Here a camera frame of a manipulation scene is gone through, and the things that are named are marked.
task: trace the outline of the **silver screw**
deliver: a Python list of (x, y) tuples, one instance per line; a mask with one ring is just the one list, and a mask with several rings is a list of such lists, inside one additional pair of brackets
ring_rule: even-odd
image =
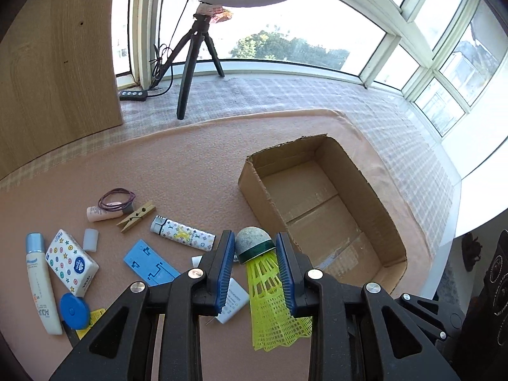
[(365, 286), (365, 289), (367, 289), (371, 294), (377, 294), (378, 292), (381, 292), (381, 287), (375, 282), (369, 282)]
[(138, 294), (139, 292), (143, 292), (145, 290), (145, 284), (143, 282), (134, 282), (130, 286), (130, 291)]
[(198, 279), (203, 276), (204, 272), (199, 268), (194, 268), (189, 271), (189, 278)]
[(323, 277), (323, 272), (319, 271), (319, 269), (311, 269), (307, 272), (307, 275), (311, 279), (321, 279)]

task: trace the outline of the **plaid fabric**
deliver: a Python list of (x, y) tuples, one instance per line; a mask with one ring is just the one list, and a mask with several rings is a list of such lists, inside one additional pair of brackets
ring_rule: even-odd
[(124, 124), (62, 146), (0, 181), (0, 193), (35, 175), (103, 147), (177, 126), (276, 110), (344, 112), (375, 148), (426, 234), (431, 253), (443, 235), (453, 187), (419, 130), (385, 91), (322, 78), (226, 77), (192, 84), (185, 120), (176, 119), (179, 87), (146, 102), (122, 102)]

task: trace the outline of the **shuttlecock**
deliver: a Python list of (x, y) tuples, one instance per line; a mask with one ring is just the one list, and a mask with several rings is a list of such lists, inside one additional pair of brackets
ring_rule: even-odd
[(258, 227), (246, 227), (236, 235), (236, 254), (247, 267), (252, 346), (256, 351), (290, 346), (312, 334), (312, 319), (293, 318), (286, 307), (274, 248), (270, 235)]

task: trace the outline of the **clothespin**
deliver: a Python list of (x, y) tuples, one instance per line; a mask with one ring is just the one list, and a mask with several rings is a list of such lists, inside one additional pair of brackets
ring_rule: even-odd
[(140, 219), (144, 218), (155, 208), (156, 207), (151, 201), (147, 202), (142, 207), (131, 213), (123, 221), (118, 222), (116, 225), (117, 226), (125, 225), (124, 228), (122, 229), (122, 233), (127, 232), (131, 227), (133, 227), (136, 223), (138, 223)]

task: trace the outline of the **black speaker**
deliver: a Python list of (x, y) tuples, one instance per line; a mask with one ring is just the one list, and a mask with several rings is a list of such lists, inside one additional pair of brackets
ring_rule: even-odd
[(468, 311), (452, 366), (462, 381), (508, 379), (508, 231), (503, 231)]

